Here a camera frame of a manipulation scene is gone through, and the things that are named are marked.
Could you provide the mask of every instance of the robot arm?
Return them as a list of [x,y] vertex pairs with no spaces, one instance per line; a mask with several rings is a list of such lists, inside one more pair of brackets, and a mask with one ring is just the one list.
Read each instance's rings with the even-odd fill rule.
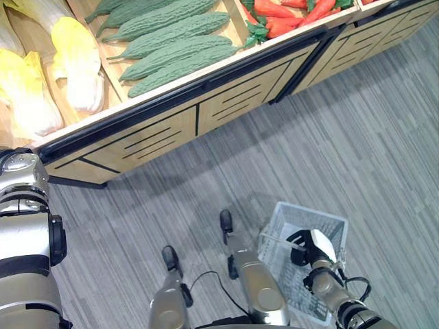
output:
[[343,329],[398,329],[378,313],[367,308],[364,297],[355,298],[336,274],[335,252],[330,240],[319,230],[302,230],[291,235],[291,260],[299,266],[311,265],[311,272],[303,280],[305,287],[322,300]]
[[0,328],[70,329],[51,267],[67,254],[49,176],[28,150],[0,150]]
[[[58,286],[51,274],[51,267],[61,263],[67,255],[67,244],[61,217],[52,215],[48,207],[48,179],[39,157],[29,150],[0,149],[1,329],[72,328],[72,324],[62,317]],[[238,265],[240,275],[248,278],[246,282],[252,284],[247,290],[253,291],[267,281],[269,273],[264,269],[261,272],[262,266],[256,256],[249,258],[252,254],[243,249],[232,234],[229,235],[226,240],[236,255],[235,265]],[[312,270],[304,279],[305,286],[327,305],[339,327],[397,329],[346,289],[343,280],[335,272],[335,252],[325,235],[318,230],[299,231],[288,240],[298,245],[291,252],[292,262],[300,266],[311,265]],[[244,268],[251,269],[252,273],[253,269],[258,271],[246,276]],[[255,277],[260,278],[257,284],[250,282]],[[253,305],[253,300],[250,298],[249,304]],[[270,295],[258,300],[258,303],[271,303],[272,300]],[[238,329],[247,326],[216,328]],[[285,328],[255,325],[254,329],[267,327]]]

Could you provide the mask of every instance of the red chili pepper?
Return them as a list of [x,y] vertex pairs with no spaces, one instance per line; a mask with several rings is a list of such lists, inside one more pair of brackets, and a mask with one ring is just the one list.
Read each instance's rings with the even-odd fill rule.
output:
[[245,7],[245,5],[242,5],[242,9],[244,10],[244,12],[246,13],[247,16],[247,20],[252,23],[252,24],[257,24],[258,21],[256,19],[254,19],[254,17],[251,15],[251,13],[247,10],[247,8]]
[[267,17],[267,23],[269,22],[280,23],[291,27],[296,27],[297,25],[302,23],[302,21],[303,21],[302,18],[280,19],[279,17]]
[[335,0],[320,0],[314,9],[305,17],[299,27],[317,21],[335,6]]
[[332,14],[337,14],[338,12],[341,12],[342,8],[336,8],[336,9],[332,9],[330,12],[327,12],[325,15],[323,15],[322,17],[320,17],[321,19],[323,19],[324,17],[328,17],[331,16]]
[[269,32],[267,33],[267,38],[269,39],[276,38],[277,36],[281,36],[282,34],[285,34],[295,29],[295,27],[293,26],[288,26],[282,23],[278,23],[276,21],[267,23],[265,27],[269,29]]
[[295,17],[289,9],[281,5],[276,5],[270,0],[254,0],[254,11],[258,16],[272,16],[282,19]]
[[281,3],[288,7],[308,9],[307,0],[282,0]]

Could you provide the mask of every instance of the black cable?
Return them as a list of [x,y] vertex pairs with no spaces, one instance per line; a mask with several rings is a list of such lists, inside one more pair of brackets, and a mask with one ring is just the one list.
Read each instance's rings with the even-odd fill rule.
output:
[[353,278],[348,278],[347,276],[344,275],[344,272],[342,269],[338,269],[338,273],[342,277],[342,279],[344,281],[344,285],[346,286],[346,289],[348,288],[349,282],[359,281],[359,282],[366,283],[366,289],[364,290],[363,295],[361,295],[361,297],[359,298],[360,302],[364,302],[366,300],[366,298],[369,297],[370,292],[372,291],[372,285],[370,284],[368,279],[366,279],[363,276],[355,276]]
[[239,308],[245,315],[247,315],[249,318],[251,318],[250,313],[247,312],[246,310],[244,310],[238,303],[236,303],[236,301],[232,298],[232,296],[230,295],[230,293],[228,293],[228,291],[226,290],[226,288],[224,288],[220,275],[218,274],[218,272],[216,271],[206,271],[204,273],[201,273],[196,279],[195,281],[193,281],[191,288],[189,289],[189,292],[192,291],[193,286],[195,285],[195,283],[197,283],[197,281],[202,277],[205,276],[206,274],[215,274],[218,278],[218,282],[219,285],[221,286],[221,289],[223,290],[223,292],[227,295],[227,297],[230,299],[230,301],[237,307]]

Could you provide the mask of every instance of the gray carpet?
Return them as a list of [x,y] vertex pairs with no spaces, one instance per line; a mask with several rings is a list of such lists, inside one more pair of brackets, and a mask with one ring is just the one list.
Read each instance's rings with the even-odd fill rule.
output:
[[[438,22],[105,190],[52,186],[69,242],[54,269],[66,317],[75,328],[146,328],[168,243],[187,283],[218,271],[243,304],[227,278],[218,214],[231,209],[256,246],[276,202],[287,201],[349,220],[347,274],[371,279],[371,308],[401,328],[438,328]],[[193,297],[194,326],[240,315],[212,276]],[[293,324],[318,328],[299,317]]]

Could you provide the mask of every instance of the wooden display bin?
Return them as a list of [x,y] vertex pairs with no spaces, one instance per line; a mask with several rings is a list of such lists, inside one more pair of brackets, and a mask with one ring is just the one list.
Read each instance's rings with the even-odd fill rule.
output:
[[349,23],[360,21],[366,17],[375,15],[383,8],[387,7],[391,3],[395,2],[396,0],[376,0],[372,3],[369,3],[367,5],[364,5],[361,0],[358,0],[358,8],[359,11],[351,18]]
[[437,0],[424,0],[367,24],[351,23],[322,54],[293,93],[399,44],[416,33],[438,10]]
[[[99,0],[68,0],[67,3],[78,21],[95,34],[105,16],[90,25],[83,18]],[[248,30],[239,0],[219,0],[213,10],[230,15],[230,23],[218,34],[242,46]],[[49,35],[32,19],[8,10],[10,22],[25,50],[36,50],[41,55],[64,127],[32,141],[20,130],[12,115],[2,116],[0,145],[33,149],[40,154],[53,182],[103,184],[274,99],[310,55],[314,55],[326,32],[349,21],[357,12],[354,3],[338,14],[241,50],[226,60],[133,99],[127,96],[130,85],[118,80],[132,62],[106,59],[119,55],[126,44],[107,45],[97,40],[105,76],[105,110],[87,115],[70,108],[65,85],[50,78],[54,48]],[[107,30],[103,36],[114,31]]]

